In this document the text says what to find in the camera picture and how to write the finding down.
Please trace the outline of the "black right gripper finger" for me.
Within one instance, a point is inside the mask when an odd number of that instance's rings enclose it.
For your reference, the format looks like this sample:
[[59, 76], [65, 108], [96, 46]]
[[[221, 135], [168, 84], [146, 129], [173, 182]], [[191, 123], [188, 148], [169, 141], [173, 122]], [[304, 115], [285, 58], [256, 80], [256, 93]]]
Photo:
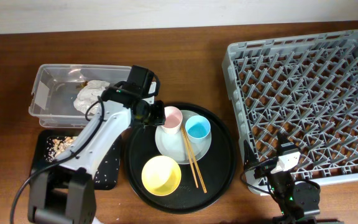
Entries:
[[256, 158], [252, 147], [250, 146], [247, 140], [244, 140], [244, 169], [248, 169], [253, 167], [259, 163], [258, 159]]
[[278, 148], [277, 154], [291, 154], [298, 151], [298, 147], [282, 133], [277, 133]]

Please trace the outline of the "pink cup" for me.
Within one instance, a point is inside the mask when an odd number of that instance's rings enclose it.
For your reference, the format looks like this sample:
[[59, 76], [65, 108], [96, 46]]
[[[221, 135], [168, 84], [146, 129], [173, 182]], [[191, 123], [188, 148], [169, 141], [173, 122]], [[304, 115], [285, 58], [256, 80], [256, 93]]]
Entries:
[[176, 134], [182, 124], [183, 115], [182, 112], [174, 106], [166, 106], [164, 108], [165, 123], [162, 129], [167, 134]]

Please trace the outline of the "white napkin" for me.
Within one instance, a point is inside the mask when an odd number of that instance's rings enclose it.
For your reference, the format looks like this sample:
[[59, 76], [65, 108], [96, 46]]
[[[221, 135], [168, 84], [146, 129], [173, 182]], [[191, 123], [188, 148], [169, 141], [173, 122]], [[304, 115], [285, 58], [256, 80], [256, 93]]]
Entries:
[[102, 95], [102, 92], [110, 85], [109, 82], [101, 80], [91, 80], [83, 87], [77, 94], [76, 99], [73, 102], [73, 106], [76, 110], [86, 113], [87, 109], [95, 102], [98, 97]]

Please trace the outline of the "blue cup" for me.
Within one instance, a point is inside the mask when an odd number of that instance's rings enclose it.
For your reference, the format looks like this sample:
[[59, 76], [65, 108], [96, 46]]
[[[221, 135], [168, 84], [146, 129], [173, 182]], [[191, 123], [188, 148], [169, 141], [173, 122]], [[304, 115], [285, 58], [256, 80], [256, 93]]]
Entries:
[[195, 115], [187, 119], [185, 131], [191, 142], [199, 143], [211, 132], [211, 125], [204, 116]]

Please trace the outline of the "yellow bowl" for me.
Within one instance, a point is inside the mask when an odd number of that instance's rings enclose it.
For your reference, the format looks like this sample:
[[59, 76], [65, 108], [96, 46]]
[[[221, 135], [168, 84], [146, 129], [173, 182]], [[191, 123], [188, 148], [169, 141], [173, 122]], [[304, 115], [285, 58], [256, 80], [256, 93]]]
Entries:
[[181, 182], [178, 163], [168, 156], [155, 156], [143, 166], [141, 180], [145, 189], [159, 197], [172, 194]]

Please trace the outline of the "food scraps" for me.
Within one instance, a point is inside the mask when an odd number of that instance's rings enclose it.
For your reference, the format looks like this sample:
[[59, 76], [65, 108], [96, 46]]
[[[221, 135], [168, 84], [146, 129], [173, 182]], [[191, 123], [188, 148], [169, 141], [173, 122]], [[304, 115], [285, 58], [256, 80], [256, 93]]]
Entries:
[[63, 153], [75, 141], [76, 136], [51, 136], [47, 139], [47, 159], [53, 160]]

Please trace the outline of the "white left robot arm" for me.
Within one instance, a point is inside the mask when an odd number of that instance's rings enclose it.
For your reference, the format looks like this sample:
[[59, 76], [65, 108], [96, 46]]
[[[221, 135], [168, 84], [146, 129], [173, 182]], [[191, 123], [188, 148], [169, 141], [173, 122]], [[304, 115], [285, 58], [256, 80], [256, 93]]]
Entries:
[[108, 86], [96, 100], [97, 112], [75, 141], [52, 163], [33, 171], [17, 191], [30, 188], [28, 220], [32, 223], [93, 223], [96, 215], [94, 176], [116, 139], [129, 127], [161, 126], [164, 103], [149, 104], [157, 96], [160, 80], [151, 70], [134, 65], [125, 81]]

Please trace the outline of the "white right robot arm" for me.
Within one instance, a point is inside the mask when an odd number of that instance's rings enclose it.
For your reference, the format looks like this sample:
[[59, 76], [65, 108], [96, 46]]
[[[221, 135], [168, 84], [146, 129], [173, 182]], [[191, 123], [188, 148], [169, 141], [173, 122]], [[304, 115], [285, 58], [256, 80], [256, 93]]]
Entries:
[[300, 148], [277, 133], [276, 156], [257, 161], [250, 144], [244, 142], [244, 171], [240, 179], [249, 188], [267, 194], [280, 207], [281, 215], [272, 223], [339, 223], [339, 220], [317, 220], [320, 214], [321, 187], [307, 179], [295, 180], [291, 170], [300, 160]]

